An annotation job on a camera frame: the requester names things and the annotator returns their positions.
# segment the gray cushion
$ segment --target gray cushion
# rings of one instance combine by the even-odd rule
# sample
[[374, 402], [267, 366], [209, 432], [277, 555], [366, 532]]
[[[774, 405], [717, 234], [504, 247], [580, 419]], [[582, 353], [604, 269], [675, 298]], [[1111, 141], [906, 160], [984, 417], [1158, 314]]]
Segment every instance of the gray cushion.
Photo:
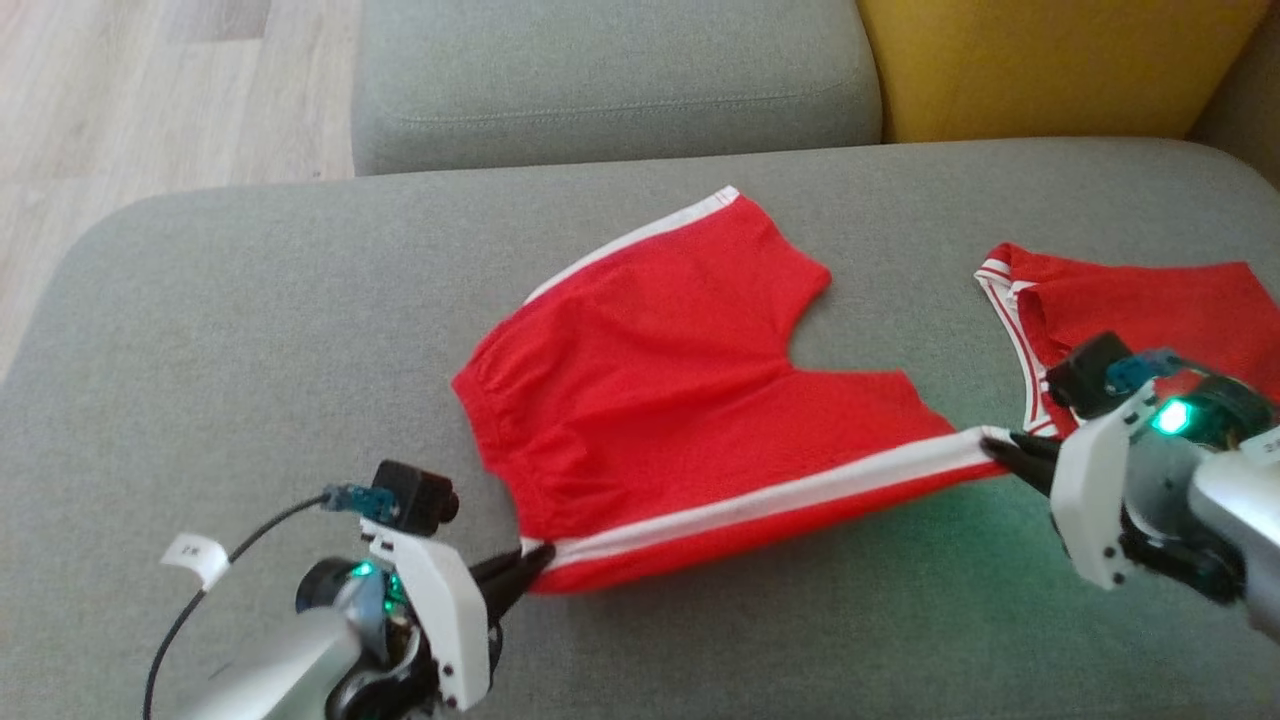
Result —
[[[383, 457], [456, 479], [440, 534], [512, 546], [449, 378], [543, 279], [733, 183], [835, 283], [792, 355], [902, 366], [960, 427], [1021, 380], [972, 273], [1005, 240], [1102, 263], [1245, 259], [1280, 290], [1280, 196], [1217, 151], [1027, 140], [550, 167], [145, 201], [70, 252], [0, 388], [0, 697], [125, 717], [193, 578], [179, 530], [238, 542]], [[269, 536], [195, 615], [159, 717], [292, 611], [349, 518]], [[1171, 582], [1074, 577], [1033, 491], [970, 484], [771, 548], [516, 607], [475, 717], [1249, 717], [1280, 648]]]
[[370, 0], [357, 174], [879, 142], [851, 0]]

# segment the green led light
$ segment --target green led light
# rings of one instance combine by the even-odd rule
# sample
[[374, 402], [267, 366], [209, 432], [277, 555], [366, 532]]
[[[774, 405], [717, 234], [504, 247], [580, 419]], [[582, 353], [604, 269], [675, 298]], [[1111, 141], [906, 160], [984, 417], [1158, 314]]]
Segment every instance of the green led light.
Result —
[[1152, 424], [1166, 436], [1176, 436], [1192, 424], [1194, 407], [1181, 400], [1170, 400], [1161, 407]]

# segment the cushion seam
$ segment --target cushion seam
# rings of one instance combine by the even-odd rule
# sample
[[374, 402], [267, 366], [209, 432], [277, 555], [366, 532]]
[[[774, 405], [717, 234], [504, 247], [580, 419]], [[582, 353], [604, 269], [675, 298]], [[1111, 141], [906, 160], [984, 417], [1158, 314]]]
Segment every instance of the cushion seam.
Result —
[[556, 108], [549, 110], [532, 110], [532, 111], [520, 111], [520, 113], [490, 113], [483, 115], [458, 115], [458, 117], [419, 117], [419, 115], [401, 115], [387, 109], [383, 102], [376, 99], [376, 94], [370, 94], [370, 100], [381, 111], [383, 117], [390, 119], [392, 122], [402, 126], [451, 126], [451, 124], [484, 124], [484, 123], [498, 123], [498, 122], [525, 122], [525, 123], [552, 123], [568, 118], [576, 118], [581, 115], [604, 115], [604, 114], [652, 114], [652, 113], [664, 113], [673, 110], [684, 110], [690, 108], [700, 106], [717, 106], [717, 105], [746, 105], [746, 104], [759, 104], [767, 105], [773, 102], [781, 102], [786, 100], [797, 100], [817, 97], [820, 95], [827, 95], [837, 90], [849, 87], [852, 85], [851, 79], [842, 79], [840, 82], [818, 87], [804, 90], [800, 92], [780, 94], [780, 95], [726, 95], [722, 97], [705, 97], [696, 100], [660, 100], [657, 102], [631, 102], [620, 105], [589, 105], [585, 108]]

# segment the robotic arm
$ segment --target robotic arm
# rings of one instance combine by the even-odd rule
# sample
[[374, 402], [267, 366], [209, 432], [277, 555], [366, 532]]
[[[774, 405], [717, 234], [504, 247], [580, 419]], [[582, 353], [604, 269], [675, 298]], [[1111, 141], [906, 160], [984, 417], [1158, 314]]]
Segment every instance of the robotic arm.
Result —
[[209, 679], [186, 720], [410, 720], [489, 692], [506, 612], [556, 552], [467, 566], [430, 539], [458, 510], [452, 483], [384, 461], [371, 488], [329, 488], [370, 559], [330, 557], [302, 579], [297, 615]]
[[[1161, 402], [1155, 379], [1202, 375]], [[1014, 434], [984, 442], [1050, 500], [1071, 565], [1103, 588], [1135, 568], [1206, 598], [1243, 600], [1251, 624], [1280, 642], [1280, 428], [1248, 386], [1167, 350], [1134, 355], [1111, 333], [1047, 373], [1051, 396], [1082, 427], [1066, 441]]]

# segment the yellow cushion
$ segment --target yellow cushion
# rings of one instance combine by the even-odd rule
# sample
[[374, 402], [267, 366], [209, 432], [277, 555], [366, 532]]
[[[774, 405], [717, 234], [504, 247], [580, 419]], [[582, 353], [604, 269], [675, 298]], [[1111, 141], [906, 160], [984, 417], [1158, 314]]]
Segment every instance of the yellow cushion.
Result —
[[884, 140], [1183, 137], [1267, 0], [858, 0]]

